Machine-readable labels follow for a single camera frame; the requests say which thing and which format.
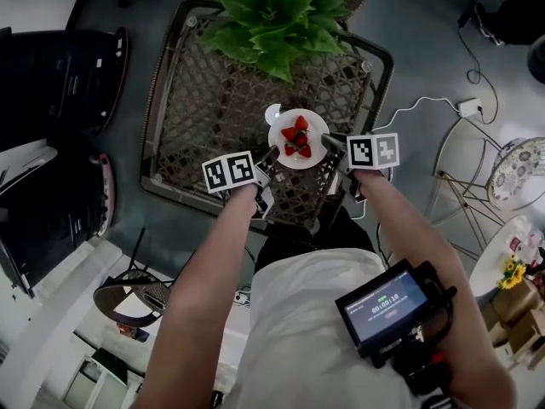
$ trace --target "green leafy plant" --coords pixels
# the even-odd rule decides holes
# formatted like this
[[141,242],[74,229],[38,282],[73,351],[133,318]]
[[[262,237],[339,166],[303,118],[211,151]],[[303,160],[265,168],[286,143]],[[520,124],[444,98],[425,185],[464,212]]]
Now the green leafy plant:
[[336,18],[345,0],[218,0],[229,17],[202,40],[212,49],[293,83],[290,64],[303,55],[343,54]]

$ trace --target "camera screen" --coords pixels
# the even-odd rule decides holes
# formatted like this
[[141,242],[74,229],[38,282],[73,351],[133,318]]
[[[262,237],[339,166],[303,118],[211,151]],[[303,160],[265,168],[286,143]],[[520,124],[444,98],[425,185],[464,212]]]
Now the camera screen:
[[420,286],[404,271],[345,310],[363,342],[414,312],[426,300]]

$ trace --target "cardboard box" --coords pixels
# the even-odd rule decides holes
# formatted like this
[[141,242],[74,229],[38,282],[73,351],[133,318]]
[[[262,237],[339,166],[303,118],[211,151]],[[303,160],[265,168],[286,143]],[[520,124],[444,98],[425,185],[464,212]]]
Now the cardboard box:
[[498,347],[506,343],[508,341],[508,327],[500,321],[500,316],[492,305],[488,303],[481,309],[480,313],[483,315],[483,321],[492,345]]
[[512,289],[499,291],[491,304],[503,324],[515,325],[530,309],[541,308],[543,300],[534,284],[523,279]]
[[545,343],[537,349],[531,358],[531,361],[528,364],[529,370],[535,370],[539,363],[545,358]]
[[500,315],[498,315],[490,303],[484,306],[480,310],[480,313],[483,315],[483,320],[487,331],[490,331],[496,325],[496,323],[500,322]]
[[513,360],[519,360],[545,336],[545,314],[532,309],[508,331],[508,342],[513,350]]

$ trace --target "forearm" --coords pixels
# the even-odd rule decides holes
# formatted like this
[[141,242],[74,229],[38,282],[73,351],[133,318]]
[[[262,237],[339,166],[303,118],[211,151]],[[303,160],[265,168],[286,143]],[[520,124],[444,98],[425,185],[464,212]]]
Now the forearm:
[[439,277],[452,284],[467,277],[462,265],[443,264],[459,261],[452,246],[383,176],[365,173],[361,192],[368,199],[371,210],[381,224],[381,232],[396,259],[407,259],[412,265],[430,261]]
[[[394,256],[398,260],[407,259],[415,267],[429,261],[445,287],[457,288],[452,327],[438,346],[453,371],[452,394],[475,409],[512,407],[512,381],[496,359],[468,277],[454,248],[384,177],[357,176]],[[424,326],[424,334],[432,335],[444,324],[445,317],[437,317]]]
[[255,210],[255,191],[242,194],[227,202],[173,286],[136,408],[209,405]]
[[[251,215],[247,201],[229,200],[176,281],[169,306],[179,312],[183,310],[188,317],[206,320],[207,325],[216,317],[227,319],[238,284]],[[213,322],[223,328],[220,320]]]

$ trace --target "yellow flowers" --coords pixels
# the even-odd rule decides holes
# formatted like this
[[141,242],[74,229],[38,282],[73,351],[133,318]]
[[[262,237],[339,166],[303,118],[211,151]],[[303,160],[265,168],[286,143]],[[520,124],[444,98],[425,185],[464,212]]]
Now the yellow flowers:
[[526,271],[526,265],[517,259],[516,255],[511,255],[505,260],[505,270],[503,279],[497,281],[498,288],[502,290],[510,290],[515,285],[522,282],[522,278]]

